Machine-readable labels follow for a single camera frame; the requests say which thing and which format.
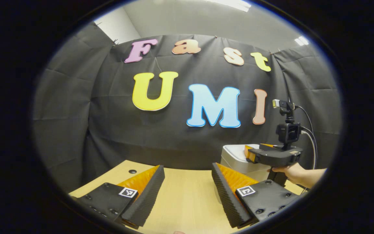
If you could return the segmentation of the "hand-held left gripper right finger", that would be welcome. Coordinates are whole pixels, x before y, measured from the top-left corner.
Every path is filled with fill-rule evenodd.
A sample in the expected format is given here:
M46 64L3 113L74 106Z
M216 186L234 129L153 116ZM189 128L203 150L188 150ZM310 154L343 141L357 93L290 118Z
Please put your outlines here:
M259 182L219 163L212 163L212 178L232 228L261 222L299 198L273 180Z

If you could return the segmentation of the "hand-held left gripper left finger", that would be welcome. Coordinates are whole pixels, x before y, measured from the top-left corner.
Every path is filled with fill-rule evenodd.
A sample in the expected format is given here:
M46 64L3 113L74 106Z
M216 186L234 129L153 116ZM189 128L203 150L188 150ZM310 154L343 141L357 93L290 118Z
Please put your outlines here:
M98 217L138 229L149 217L164 179L164 167L157 165L118 184L105 182L72 199Z

